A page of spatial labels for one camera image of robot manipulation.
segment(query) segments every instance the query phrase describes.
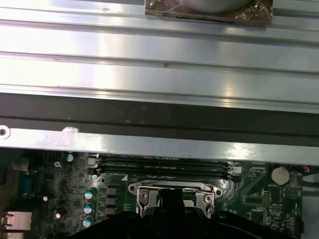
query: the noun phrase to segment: electrolytic capacitor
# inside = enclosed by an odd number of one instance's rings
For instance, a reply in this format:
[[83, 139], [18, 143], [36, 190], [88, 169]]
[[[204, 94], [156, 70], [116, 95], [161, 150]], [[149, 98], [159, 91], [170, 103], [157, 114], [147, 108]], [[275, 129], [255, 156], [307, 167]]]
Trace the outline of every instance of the electrolytic capacitor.
[[83, 226], [85, 227], [85, 228], [88, 228], [88, 227], [90, 227], [92, 224], [93, 224], [93, 217], [92, 216], [87, 216], [85, 219], [84, 219], [84, 221], [83, 221]]
[[271, 172], [271, 179], [278, 185], [284, 185], [289, 182], [290, 174], [285, 167], [278, 167]]
[[43, 239], [54, 239], [55, 238], [55, 234], [53, 232], [48, 233], [46, 236], [44, 236]]
[[73, 159], [74, 159], [74, 156], [73, 156], [71, 153], [68, 153], [68, 154], [66, 155], [66, 157], [65, 157], [65, 160], [66, 160], [67, 162], [72, 162]]
[[90, 190], [86, 191], [86, 193], [84, 194], [84, 197], [87, 200], [92, 199], [96, 194], [96, 190], [94, 188], [91, 188]]
[[50, 200], [53, 199], [53, 198], [54, 198], [54, 194], [51, 193], [51, 194], [48, 194], [48, 195], [44, 195], [43, 198], [42, 198], [42, 200], [43, 200], [44, 202], [48, 202], [48, 201], [50, 201]]
[[67, 215], [67, 210], [65, 208], [56, 208], [54, 210], [54, 218], [59, 220]]
[[85, 214], [90, 214], [92, 213], [94, 210], [94, 204], [93, 203], [88, 203], [85, 207], [84, 207], [84, 213]]

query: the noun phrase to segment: screw hole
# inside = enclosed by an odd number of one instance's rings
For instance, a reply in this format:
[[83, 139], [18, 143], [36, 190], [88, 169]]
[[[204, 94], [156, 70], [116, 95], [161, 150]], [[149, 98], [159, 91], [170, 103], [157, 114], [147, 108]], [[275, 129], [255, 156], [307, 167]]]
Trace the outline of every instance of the screw hole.
[[4, 136], [6, 134], [6, 130], [4, 128], [0, 129], [0, 136]]

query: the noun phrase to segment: motherboard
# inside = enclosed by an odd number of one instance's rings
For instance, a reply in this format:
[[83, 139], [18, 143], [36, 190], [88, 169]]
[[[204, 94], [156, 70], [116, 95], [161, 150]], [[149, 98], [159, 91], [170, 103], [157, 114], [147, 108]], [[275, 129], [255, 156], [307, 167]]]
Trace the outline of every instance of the motherboard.
[[[137, 211], [136, 187], [213, 185], [215, 211], [230, 211], [300, 238], [302, 182], [290, 165], [72, 152], [26, 151], [10, 210], [32, 212], [26, 239], [65, 238], [123, 211]], [[192, 199], [184, 201], [194, 206]]]

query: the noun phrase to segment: aluminum panel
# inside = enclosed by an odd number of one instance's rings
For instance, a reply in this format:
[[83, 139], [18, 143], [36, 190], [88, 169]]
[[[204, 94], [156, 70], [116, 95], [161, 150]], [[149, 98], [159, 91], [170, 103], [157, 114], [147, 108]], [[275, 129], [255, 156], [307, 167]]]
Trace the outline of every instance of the aluminum panel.
[[0, 92], [317, 113], [318, 13], [277, 0], [273, 24], [256, 28], [141, 5], [1, 2]]
[[318, 165], [319, 148], [10, 129], [0, 147]]

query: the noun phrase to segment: green circuit board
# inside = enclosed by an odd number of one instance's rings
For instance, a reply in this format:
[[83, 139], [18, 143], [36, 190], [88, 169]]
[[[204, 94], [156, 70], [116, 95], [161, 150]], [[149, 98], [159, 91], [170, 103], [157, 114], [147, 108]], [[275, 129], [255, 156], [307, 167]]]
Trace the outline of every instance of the green circuit board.
[[[129, 192], [129, 185], [144, 180], [185, 181], [185, 178], [173, 179], [154, 175], [135, 175], [122, 173], [103, 173], [97, 178], [87, 174], [90, 162], [87, 154], [74, 154], [71, 162], [65, 160], [68, 153], [36, 152], [42, 158], [42, 166], [33, 174], [34, 194], [53, 192], [54, 200], [37, 210], [32, 220], [31, 231], [25, 238], [43, 238], [48, 233], [72, 235], [85, 229], [84, 220], [88, 217], [84, 208], [94, 204], [90, 214], [92, 223], [109, 218], [123, 211], [136, 211], [136, 195]], [[273, 164], [236, 162], [240, 168], [240, 181], [234, 183], [224, 179], [202, 179], [223, 190], [216, 200], [216, 210], [227, 210], [254, 222], [285, 232], [296, 238], [302, 230], [302, 174], [290, 171], [290, 180], [279, 186], [272, 182], [269, 170]], [[85, 193], [94, 188], [95, 195], [88, 200]], [[59, 220], [53, 214], [57, 207], [67, 209], [67, 215]]]

